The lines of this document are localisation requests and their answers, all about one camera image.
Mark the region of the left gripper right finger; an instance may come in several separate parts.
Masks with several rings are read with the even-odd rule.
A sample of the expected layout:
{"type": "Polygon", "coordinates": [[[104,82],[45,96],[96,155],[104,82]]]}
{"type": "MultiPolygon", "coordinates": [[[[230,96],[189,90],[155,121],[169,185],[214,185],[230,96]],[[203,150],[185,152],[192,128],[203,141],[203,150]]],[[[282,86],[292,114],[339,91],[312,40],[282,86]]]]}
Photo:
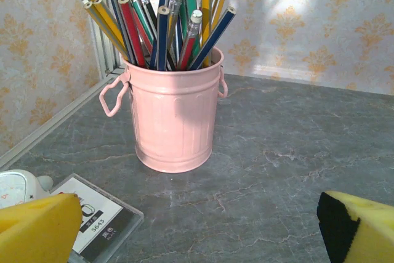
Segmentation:
{"type": "Polygon", "coordinates": [[[326,191],[316,214],[331,262],[393,262],[393,206],[326,191]]]}

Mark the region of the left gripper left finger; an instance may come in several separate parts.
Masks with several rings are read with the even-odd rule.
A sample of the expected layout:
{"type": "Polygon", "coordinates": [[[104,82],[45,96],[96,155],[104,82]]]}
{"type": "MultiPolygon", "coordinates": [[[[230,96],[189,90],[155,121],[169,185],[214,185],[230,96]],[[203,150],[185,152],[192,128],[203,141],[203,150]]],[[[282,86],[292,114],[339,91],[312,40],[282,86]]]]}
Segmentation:
{"type": "Polygon", "coordinates": [[[82,223],[74,193],[1,209],[1,262],[67,262],[82,223]]]}

